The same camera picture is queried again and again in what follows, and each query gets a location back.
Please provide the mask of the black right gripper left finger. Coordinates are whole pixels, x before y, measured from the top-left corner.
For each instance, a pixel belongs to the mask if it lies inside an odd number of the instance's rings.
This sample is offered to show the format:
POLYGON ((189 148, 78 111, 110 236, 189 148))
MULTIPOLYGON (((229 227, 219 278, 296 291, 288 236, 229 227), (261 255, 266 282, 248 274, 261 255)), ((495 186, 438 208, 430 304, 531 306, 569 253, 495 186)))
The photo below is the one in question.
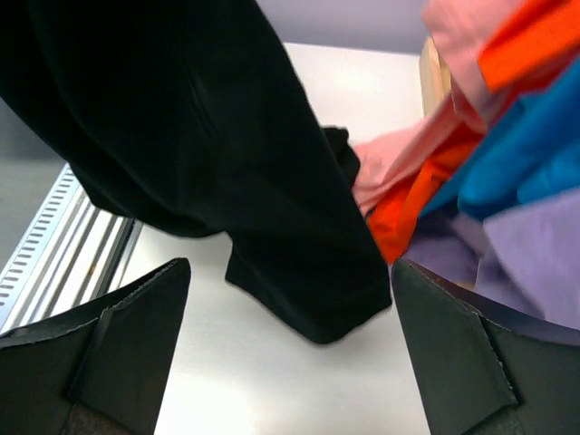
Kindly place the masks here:
POLYGON ((4 434, 151 434, 182 324, 190 265, 1 336, 4 434))

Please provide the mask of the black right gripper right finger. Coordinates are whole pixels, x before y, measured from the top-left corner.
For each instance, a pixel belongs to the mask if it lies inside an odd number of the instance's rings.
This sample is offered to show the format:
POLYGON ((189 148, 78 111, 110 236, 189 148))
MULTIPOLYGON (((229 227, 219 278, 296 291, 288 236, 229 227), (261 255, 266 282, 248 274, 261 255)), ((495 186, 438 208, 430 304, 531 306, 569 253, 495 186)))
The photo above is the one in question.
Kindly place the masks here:
POLYGON ((578 433, 577 330, 409 260, 394 264, 391 286, 431 433, 578 433))

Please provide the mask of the black t shirt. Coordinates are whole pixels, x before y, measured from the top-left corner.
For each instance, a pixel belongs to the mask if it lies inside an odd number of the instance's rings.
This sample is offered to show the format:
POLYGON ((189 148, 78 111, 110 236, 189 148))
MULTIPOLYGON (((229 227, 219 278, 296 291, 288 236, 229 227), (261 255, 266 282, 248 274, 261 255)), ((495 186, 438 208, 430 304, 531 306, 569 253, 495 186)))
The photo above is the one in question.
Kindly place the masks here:
POLYGON ((1 97, 92 203, 226 233, 226 278, 317 344, 391 303, 388 269, 254 1, 4 1, 1 97))

